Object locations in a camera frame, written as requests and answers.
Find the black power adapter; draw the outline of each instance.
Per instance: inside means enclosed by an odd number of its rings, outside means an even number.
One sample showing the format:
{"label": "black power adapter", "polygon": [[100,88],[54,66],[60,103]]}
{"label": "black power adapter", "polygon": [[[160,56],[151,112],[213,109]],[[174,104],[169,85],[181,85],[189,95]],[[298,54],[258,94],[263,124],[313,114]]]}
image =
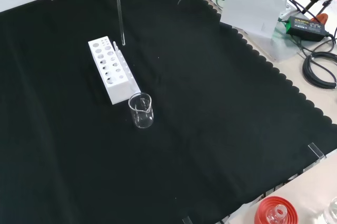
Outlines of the black power adapter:
{"label": "black power adapter", "polygon": [[285,28],[286,34],[306,41],[321,41],[329,35],[323,24],[294,16],[288,18]]}

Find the black cable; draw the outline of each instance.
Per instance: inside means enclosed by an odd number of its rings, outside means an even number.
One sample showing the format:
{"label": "black cable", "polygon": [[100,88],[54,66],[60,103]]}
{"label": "black cable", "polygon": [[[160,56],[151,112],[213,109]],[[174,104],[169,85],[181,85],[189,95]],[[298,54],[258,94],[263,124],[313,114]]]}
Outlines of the black cable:
{"label": "black cable", "polygon": [[[331,39],[328,41],[323,42],[322,44],[318,45],[314,50],[309,50],[306,47],[304,47],[302,45],[302,41],[300,40],[299,42],[297,40],[295,40],[296,44],[299,46],[299,48],[301,49],[301,51],[303,52],[303,54],[305,55],[305,59],[304,59],[304,63],[302,66],[302,72],[304,75],[304,78],[311,83],[312,85],[322,88],[322,89],[337,89],[337,79],[334,76],[334,74],[328,70],[326,67],[323,67],[322,65],[318,64],[317,62],[314,61],[315,58],[323,58],[323,59],[327,59],[327,60],[332,60],[334,62],[337,63],[337,55],[330,53],[335,44],[336,44],[336,39],[335,39],[335,35],[337,32],[337,28],[335,30],[334,35],[332,34],[328,34],[327,36],[330,37]],[[329,49],[329,51],[326,52],[316,52],[316,50],[318,48],[320,48],[322,45],[328,43],[332,41],[332,47]],[[310,55],[307,55],[306,52],[304,50],[307,50],[309,52],[311,52]],[[311,63],[315,64],[316,66],[324,69],[325,71],[327,71],[332,78],[334,79],[334,82],[327,82],[324,80],[319,79],[315,73],[313,72],[312,68],[311,68]]]}
{"label": "black cable", "polygon": [[[297,8],[298,11],[301,11],[299,9],[299,7],[301,7],[302,9],[305,9],[299,2],[297,2],[296,0],[289,0],[293,5],[295,5],[295,7]],[[314,15],[312,14],[311,12],[307,11],[311,16],[313,16],[313,18],[318,22],[320,23],[319,19]]]}

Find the glass beaker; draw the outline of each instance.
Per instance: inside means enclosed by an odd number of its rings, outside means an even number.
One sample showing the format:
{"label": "glass beaker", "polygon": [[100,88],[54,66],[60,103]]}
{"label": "glass beaker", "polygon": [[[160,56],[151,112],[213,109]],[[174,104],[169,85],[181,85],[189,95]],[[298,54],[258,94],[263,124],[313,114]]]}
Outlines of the glass beaker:
{"label": "glass beaker", "polygon": [[270,224],[284,224],[287,219],[287,213],[287,208],[284,205],[279,204],[267,212],[267,221]]}
{"label": "glass beaker", "polygon": [[136,93],[128,100],[131,116],[138,128],[148,128],[153,123],[152,99],[146,93]]}

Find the white base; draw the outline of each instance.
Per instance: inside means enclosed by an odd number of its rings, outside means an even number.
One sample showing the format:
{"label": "white base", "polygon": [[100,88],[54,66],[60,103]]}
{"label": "white base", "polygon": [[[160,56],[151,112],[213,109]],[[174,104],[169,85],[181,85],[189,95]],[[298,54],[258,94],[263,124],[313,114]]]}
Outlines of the white base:
{"label": "white base", "polygon": [[128,100],[133,94],[141,92],[115,42],[113,48],[106,36],[88,44],[112,104]]}

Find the white paper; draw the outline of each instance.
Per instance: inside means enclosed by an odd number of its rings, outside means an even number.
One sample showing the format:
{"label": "white paper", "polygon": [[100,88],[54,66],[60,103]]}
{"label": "white paper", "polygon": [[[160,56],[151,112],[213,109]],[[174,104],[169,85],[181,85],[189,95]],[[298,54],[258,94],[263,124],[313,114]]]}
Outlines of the white paper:
{"label": "white paper", "polygon": [[271,38],[286,0],[225,0],[221,22]]}

